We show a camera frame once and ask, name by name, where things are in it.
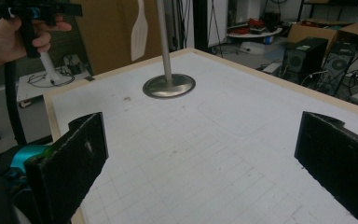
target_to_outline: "round metal base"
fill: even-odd
[[[196,81],[189,76],[172,74],[172,80],[166,76],[153,77],[144,84],[144,93],[153,98],[174,98],[185,95],[196,86]]]

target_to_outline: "metal pole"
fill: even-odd
[[[170,61],[170,52],[168,50],[168,37],[167,37],[167,27],[165,24],[165,9],[163,0],[157,1],[158,8],[158,22],[159,22],[159,31],[161,35],[161,51],[162,51],[162,61],[164,63],[164,72],[167,81],[172,80],[172,71],[171,71],[171,61]]]

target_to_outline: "white table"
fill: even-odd
[[[358,106],[194,49],[171,63],[197,82],[180,98],[142,92],[160,57],[45,94],[55,139],[103,111],[110,158],[75,223],[358,223],[294,157],[303,111],[358,133]]]
[[[62,69],[68,71],[68,73],[70,72],[66,66],[63,66]],[[47,82],[45,78],[42,78],[42,76],[44,76],[45,74],[46,71],[42,71],[20,77],[19,88],[17,91],[17,102],[30,100],[37,96],[43,95],[43,93],[45,93],[46,91],[55,89],[56,86],[51,85],[51,83]],[[78,81],[89,76],[90,73],[88,71],[84,71],[83,73],[74,76],[60,76],[60,80],[56,81],[56,85],[61,86],[65,83]]]
[[[237,38],[261,38],[261,37],[277,35],[278,33],[281,32],[281,30],[282,30],[282,28],[278,28],[274,32],[264,32],[264,33],[262,33],[260,35],[254,35],[254,34],[246,34],[246,35],[228,34],[228,36],[237,37]]]

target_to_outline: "hand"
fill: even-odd
[[[62,21],[62,16],[56,16],[56,25],[47,26],[43,21],[33,21],[36,39],[32,44],[38,52],[46,52],[50,48],[51,35],[48,31],[70,31],[72,26]],[[0,66],[26,55],[19,29],[21,20],[15,17],[10,20],[0,20]]]

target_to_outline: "red object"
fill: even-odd
[[[247,26],[233,28],[233,29],[228,30],[229,34],[236,34],[236,35],[246,35],[246,34],[249,34],[249,32],[250,32],[250,29]]]
[[[266,26],[264,25],[264,22],[263,22],[263,21],[258,20],[258,19],[253,19],[253,18],[251,18],[251,19],[248,20],[248,25],[249,25],[249,27],[251,27],[251,28],[257,28],[257,29],[261,29],[261,28],[266,27]]]

